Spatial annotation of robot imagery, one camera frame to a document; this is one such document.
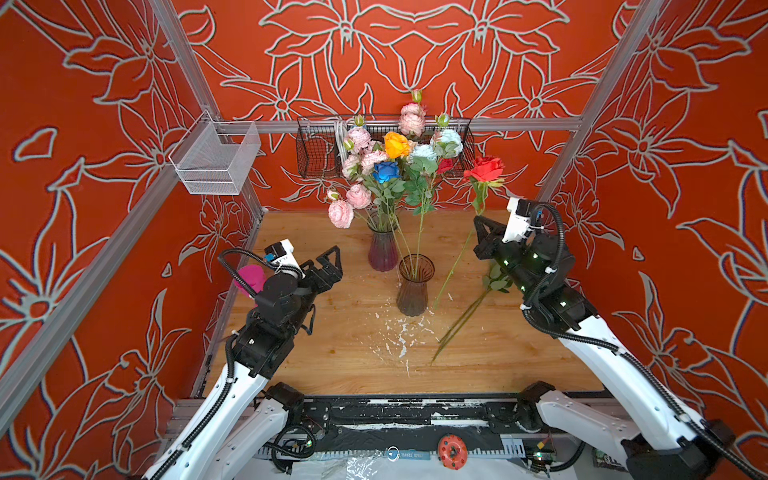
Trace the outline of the pink peony stem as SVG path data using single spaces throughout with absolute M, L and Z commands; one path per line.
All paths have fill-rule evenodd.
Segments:
M 361 175 L 373 171 L 373 160 L 368 157 L 372 152 L 373 140 L 365 127 L 365 117 L 356 115 L 352 120 L 352 128 L 346 133 L 343 141 L 344 159 L 342 174 L 347 180 L 356 180 Z
M 381 184 L 374 177 L 375 168 L 388 157 L 384 151 L 349 154 L 342 162 L 342 175 L 348 182 L 344 192 L 329 190 L 327 215 L 333 226 L 347 229 L 355 218 L 363 219 L 375 231 L 391 228 L 385 212 Z
M 422 91 L 411 92 L 411 101 L 400 110 L 398 121 L 400 132 L 410 138 L 420 137 L 426 128 L 426 113 L 421 104 Z

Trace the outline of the red rose stem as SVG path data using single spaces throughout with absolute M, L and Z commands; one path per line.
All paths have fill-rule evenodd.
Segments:
M 453 160 L 452 159 L 448 159 L 448 158 L 441 159 L 439 164 L 438 164 L 438 168 L 436 170 L 436 174 L 437 175 L 446 174 L 446 173 L 450 172 L 452 170 L 452 168 L 453 168 Z
M 505 165 L 504 162 L 495 156 L 483 156 L 475 159 L 472 168 L 463 172 L 463 179 L 470 185 L 474 198 L 470 205 L 476 216 L 482 216 L 485 213 L 487 207 L 487 200 L 489 197 L 489 191 L 493 188 L 497 188 L 503 185 L 503 171 Z M 469 246 L 469 242 L 473 235 L 474 228 L 471 227 L 468 230 L 467 236 L 462 243 L 459 253 L 455 256 L 454 262 L 435 298 L 433 308 L 437 309 L 440 304 L 440 300 L 452 280 L 455 270 L 462 260 L 462 257 Z

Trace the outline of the purple ribbed glass vase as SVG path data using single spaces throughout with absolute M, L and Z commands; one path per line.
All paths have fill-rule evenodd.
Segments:
M 387 216 L 376 214 L 368 221 L 372 240 L 368 251 L 368 263 L 376 271 L 389 272 L 400 261 L 396 244 L 396 225 Z

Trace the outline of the brown ribbed glass vase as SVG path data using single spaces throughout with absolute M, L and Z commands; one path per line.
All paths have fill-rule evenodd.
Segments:
M 428 305 L 428 282 L 435 274 L 434 263 L 423 254 L 410 254 L 400 260 L 398 274 L 397 308 L 408 317 L 422 315 Z

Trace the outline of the small pink white spray stem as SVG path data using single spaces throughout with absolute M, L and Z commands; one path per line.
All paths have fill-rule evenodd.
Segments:
M 436 174 L 438 164 L 441 159 L 448 158 L 454 165 L 463 149 L 462 137 L 452 118 L 441 113 L 435 118 L 435 129 L 429 142 L 418 144 L 408 157 L 410 178 L 406 184 L 406 203 L 415 208 L 414 214 L 419 217 L 415 254 L 421 254 L 425 216 L 434 210 L 435 183 L 440 176 Z

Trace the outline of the blue flower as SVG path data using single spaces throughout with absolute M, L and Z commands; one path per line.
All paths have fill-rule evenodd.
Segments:
M 376 214 L 389 217 L 397 229 L 395 186 L 400 178 L 399 167 L 392 161 L 377 163 L 372 178 Z

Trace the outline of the orange rose stem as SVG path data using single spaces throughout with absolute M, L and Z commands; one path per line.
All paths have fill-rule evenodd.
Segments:
M 384 149 L 387 157 L 395 160 L 408 157 L 411 153 L 411 144 L 404 135 L 390 131 L 384 136 Z

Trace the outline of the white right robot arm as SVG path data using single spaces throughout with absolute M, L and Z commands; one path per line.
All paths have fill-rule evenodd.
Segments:
M 709 421 L 662 384 L 614 335 L 605 320 L 564 281 L 562 234 L 533 235 L 518 215 L 507 224 L 477 216 L 474 249 L 491 260 L 523 296 L 523 318 L 579 358 L 618 401 L 622 420 L 538 382 L 534 418 L 565 431 L 618 461 L 635 479 L 706 479 L 722 461 L 750 479 L 763 473 L 739 458 L 734 436 L 721 421 Z

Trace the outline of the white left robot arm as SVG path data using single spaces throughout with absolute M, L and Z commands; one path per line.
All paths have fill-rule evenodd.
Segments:
M 232 248 L 218 261 L 255 305 L 225 341 L 226 363 L 211 394 L 147 479 L 233 479 L 261 449 L 282 469 L 316 450 L 316 435 L 302 421 L 303 394 L 271 380 L 299 333 L 313 333 L 317 297 L 342 280 L 340 248 L 298 263 L 282 240 L 264 255 Z

